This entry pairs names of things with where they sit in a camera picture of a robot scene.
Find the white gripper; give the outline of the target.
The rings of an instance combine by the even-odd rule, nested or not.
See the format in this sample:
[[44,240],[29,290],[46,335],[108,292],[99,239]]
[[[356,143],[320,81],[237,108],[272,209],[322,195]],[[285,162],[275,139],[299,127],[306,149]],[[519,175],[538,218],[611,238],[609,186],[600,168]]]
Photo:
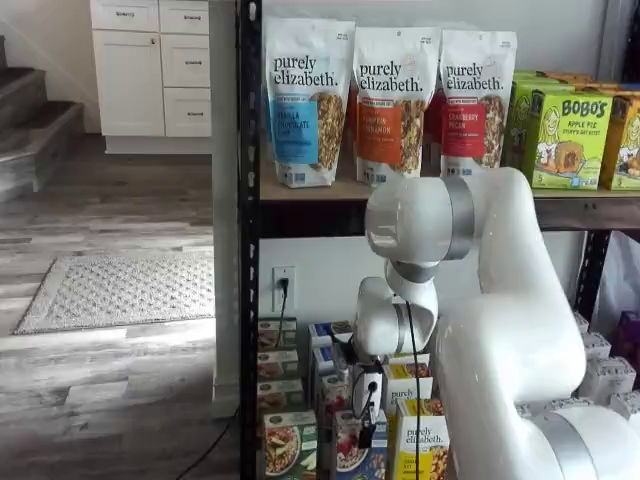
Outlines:
[[[368,414],[376,419],[381,406],[383,387],[383,368],[380,363],[356,364],[353,367],[351,409],[357,418]],[[375,423],[361,424],[358,436],[358,448],[369,449],[372,446]]]

